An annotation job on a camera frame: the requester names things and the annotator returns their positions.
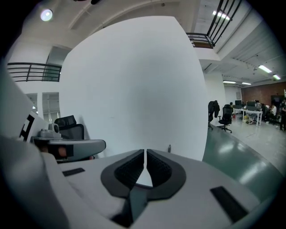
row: brick wall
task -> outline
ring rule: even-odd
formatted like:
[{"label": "brick wall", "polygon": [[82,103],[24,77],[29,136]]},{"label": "brick wall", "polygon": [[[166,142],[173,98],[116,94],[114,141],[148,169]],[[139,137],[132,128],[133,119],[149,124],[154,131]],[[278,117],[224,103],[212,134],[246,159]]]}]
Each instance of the brick wall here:
[{"label": "brick wall", "polygon": [[242,88],[242,101],[259,100],[260,103],[271,105],[271,95],[284,95],[286,82]]}]

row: computer monitor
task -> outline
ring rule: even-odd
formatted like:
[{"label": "computer monitor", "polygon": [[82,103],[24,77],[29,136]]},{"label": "computer monitor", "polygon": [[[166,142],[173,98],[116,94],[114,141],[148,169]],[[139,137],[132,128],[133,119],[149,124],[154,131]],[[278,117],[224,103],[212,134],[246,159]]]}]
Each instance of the computer monitor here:
[{"label": "computer monitor", "polygon": [[236,103],[237,106],[240,106],[242,101],[241,100],[236,100],[235,103]]},{"label": "computer monitor", "polygon": [[246,106],[247,110],[251,110],[251,111],[256,111],[256,107],[255,106]]},{"label": "computer monitor", "polygon": [[255,106],[255,101],[247,101],[247,106]]}]

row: black metal railing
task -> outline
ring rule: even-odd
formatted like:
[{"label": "black metal railing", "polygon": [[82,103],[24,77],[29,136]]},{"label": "black metal railing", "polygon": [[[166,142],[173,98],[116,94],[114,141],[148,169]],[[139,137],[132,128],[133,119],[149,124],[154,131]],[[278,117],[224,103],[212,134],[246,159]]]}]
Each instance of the black metal railing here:
[{"label": "black metal railing", "polygon": [[62,66],[53,64],[8,63],[8,72],[16,82],[53,81],[59,82]]},{"label": "black metal railing", "polygon": [[207,36],[210,37],[214,46],[218,42],[218,40],[222,37],[222,34],[228,27],[229,23],[232,21],[241,2],[242,0],[226,0],[226,1],[220,0],[214,19],[207,32]]},{"label": "black metal railing", "polygon": [[196,48],[214,48],[214,44],[209,36],[199,33],[187,33],[193,47]]}]

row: gray floor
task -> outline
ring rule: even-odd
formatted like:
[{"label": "gray floor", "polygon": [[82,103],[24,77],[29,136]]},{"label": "gray floor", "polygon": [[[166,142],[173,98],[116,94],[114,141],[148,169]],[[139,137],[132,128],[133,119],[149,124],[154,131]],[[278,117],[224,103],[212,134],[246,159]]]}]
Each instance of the gray floor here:
[{"label": "gray floor", "polygon": [[233,123],[229,126],[232,134],[218,127],[209,129],[202,161],[246,186],[260,201],[264,201],[276,194],[284,177],[261,154],[234,136],[234,133],[239,132],[239,125]]},{"label": "gray floor", "polygon": [[286,176],[286,132],[279,130],[279,127],[262,122],[261,126],[242,123],[237,116],[228,127],[232,135],[254,149],[266,160]]}]

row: white desk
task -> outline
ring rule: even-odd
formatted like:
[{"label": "white desk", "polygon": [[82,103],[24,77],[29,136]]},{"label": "white desk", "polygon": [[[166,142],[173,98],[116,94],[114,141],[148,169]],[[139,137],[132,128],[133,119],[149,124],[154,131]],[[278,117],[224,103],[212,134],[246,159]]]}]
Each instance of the white desk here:
[{"label": "white desk", "polygon": [[262,111],[252,111],[252,110],[244,110],[244,109],[233,109],[234,110],[234,114],[236,114],[236,111],[243,112],[243,116],[242,116],[242,122],[243,122],[243,118],[244,118],[244,113],[249,113],[249,114],[257,114],[257,122],[256,122],[256,126],[258,127],[258,123],[261,126],[261,119],[262,119]]}]

